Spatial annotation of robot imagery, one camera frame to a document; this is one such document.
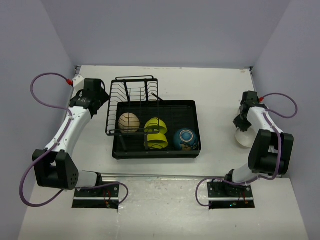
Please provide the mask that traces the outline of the yellow green bowl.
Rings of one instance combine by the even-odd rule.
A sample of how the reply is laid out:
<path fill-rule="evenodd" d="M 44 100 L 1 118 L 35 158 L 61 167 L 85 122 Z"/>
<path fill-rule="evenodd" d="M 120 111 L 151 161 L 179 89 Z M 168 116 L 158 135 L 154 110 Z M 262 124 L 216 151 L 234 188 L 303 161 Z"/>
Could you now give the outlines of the yellow green bowl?
<path fill-rule="evenodd" d="M 146 141 L 143 145 L 148 149 L 161 150 L 169 145 L 167 137 L 163 133 L 145 134 L 144 136 L 146 137 Z"/>
<path fill-rule="evenodd" d="M 146 122 L 144 126 L 145 133 L 161 133 L 166 134 L 168 132 L 167 125 L 163 120 L 158 117 L 153 117 Z"/>

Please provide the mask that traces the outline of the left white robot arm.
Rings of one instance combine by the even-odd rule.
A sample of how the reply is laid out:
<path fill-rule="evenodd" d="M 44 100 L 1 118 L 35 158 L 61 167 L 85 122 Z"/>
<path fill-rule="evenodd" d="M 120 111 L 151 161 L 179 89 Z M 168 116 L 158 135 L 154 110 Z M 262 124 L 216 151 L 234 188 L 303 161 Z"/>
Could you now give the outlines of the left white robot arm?
<path fill-rule="evenodd" d="M 78 170 L 72 155 L 85 126 L 110 97 L 101 79 L 78 76 L 73 83 L 83 85 L 70 100 L 64 122 L 45 148 L 35 150 L 32 155 L 35 177 L 40 187 L 86 188 L 88 193 L 97 197 L 104 190 L 104 184 L 98 181 L 98 173 Z"/>

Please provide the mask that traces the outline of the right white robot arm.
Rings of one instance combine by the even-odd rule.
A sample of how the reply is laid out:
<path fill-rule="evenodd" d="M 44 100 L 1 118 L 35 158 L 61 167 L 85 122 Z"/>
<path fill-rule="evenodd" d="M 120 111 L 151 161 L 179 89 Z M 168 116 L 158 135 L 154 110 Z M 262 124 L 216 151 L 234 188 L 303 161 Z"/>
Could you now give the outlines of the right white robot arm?
<path fill-rule="evenodd" d="M 273 95 L 289 99 L 294 105 L 294 113 L 289 116 L 282 115 L 263 104 L 265 97 Z M 255 91 L 245 91 L 242 94 L 239 114 L 233 120 L 233 124 L 243 133 L 253 129 L 256 137 L 247 164 L 232 169 L 225 176 L 223 191 L 227 196 L 235 196 L 241 191 L 241 186 L 248 186 L 260 179 L 272 181 L 277 176 L 287 173 L 294 137 L 292 134 L 283 132 L 269 113 L 284 119 L 292 119 L 298 113 L 298 105 L 293 98 L 284 93 L 269 93 L 262 97 L 259 97 Z"/>

